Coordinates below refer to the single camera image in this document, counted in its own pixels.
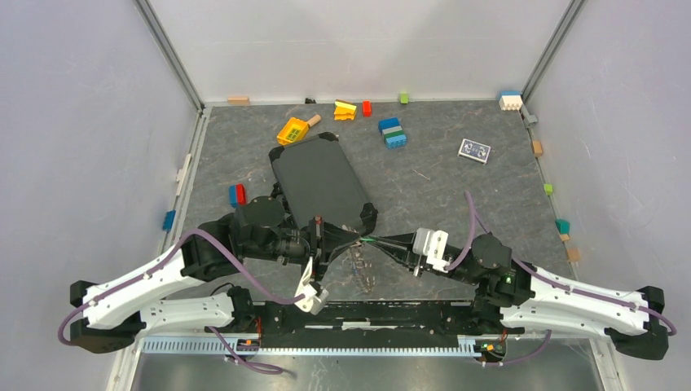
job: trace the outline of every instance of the white enclosure wall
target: white enclosure wall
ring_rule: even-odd
[[[69,284],[154,258],[196,111],[133,2],[0,4],[0,389],[103,389]]]
[[[569,0],[150,0],[206,102],[494,98]]]
[[[691,380],[689,13],[674,0],[588,2],[528,104],[583,280],[663,288],[680,329],[662,362],[621,357],[632,390]]]

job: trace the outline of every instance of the gray mat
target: gray mat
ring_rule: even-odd
[[[554,212],[544,194],[530,140],[517,112],[502,112],[497,102],[374,103],[373,114],[358,113],[354,121],[334,121],[333,104],[214,108],[206,130],[185,229],[232,212],[228,187],[243,183],[248,200],[268,195],[275,182],[268,152],[276,135],[296,116],[315,113],[322,121],[310,134],[338,134],[345,154],[379,210],[374,235],[413,232],[418,227],[445,230],[449,244],[462,247],[468,234],[469,211],[463,190],[473,194],[487,224],[523,260],[570,276],[566,251],[554,225]],[[387,150],[377,131],[381,119],[396,116],[408,144]],[[463,138],[492,147],[482,165],[457,156]],[[365,247],[370,265],[360,276],[346,254],[329,268],[323,284],[331,300],[472,298],[474,287],[432,274],[413,277],[374,248]],[[299,279],[298,266],[247,260],[260,282],[281,296],[291,296]],[[360,279],[370,278],[371,291]],[[203,296],[231,281],[250,288],[254,300],[265,297],[240,275],[219,279],[186,291]]]

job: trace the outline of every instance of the black tablet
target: black tablet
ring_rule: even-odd
[[[336,135],[325,132],[276,147],[269,159],[298,229],[321,216],[361,235],[374,231],[376,209]]]

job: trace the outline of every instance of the red toy block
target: red toy block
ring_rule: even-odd
[[[363,101],[363,115],[371,116],[372,114],[372,103],[368,100]]]
[[[244,185],[242,183],[238,184],[235,190],[237,191],[238,205],[247,204],[247,193],[244,191]]]

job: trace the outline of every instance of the red and blue block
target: red and blue block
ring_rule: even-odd
[[[242,183],[232,185],[228,188],[228,195],[231,197],[231,206],[237,208],[239,205],[247,204],[247,193],[244,192]]]

